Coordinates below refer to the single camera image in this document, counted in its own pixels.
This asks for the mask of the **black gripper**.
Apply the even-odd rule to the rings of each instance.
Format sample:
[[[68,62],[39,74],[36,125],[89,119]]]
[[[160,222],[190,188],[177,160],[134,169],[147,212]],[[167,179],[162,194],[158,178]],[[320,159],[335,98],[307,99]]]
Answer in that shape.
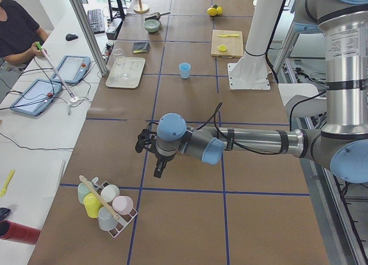
[[[161,178],[167,162],[173,160],[173,158],[175,157],[175,150],[171,149],[167,151],[153,146],[153,151],[157,158],[154,177]]]

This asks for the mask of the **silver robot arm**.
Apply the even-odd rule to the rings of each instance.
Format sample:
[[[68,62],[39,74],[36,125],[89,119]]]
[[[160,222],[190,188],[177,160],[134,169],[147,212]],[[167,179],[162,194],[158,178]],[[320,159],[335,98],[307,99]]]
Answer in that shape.
[[[150,151],[155,177],[180,152],[216,164],[224,151],[289,153],[313,160],[346,182],[367,182],[367,0],[296,0],[298,30],[325,35],[327,122],[321,129],[192,128],[175,113],[164,115]]]

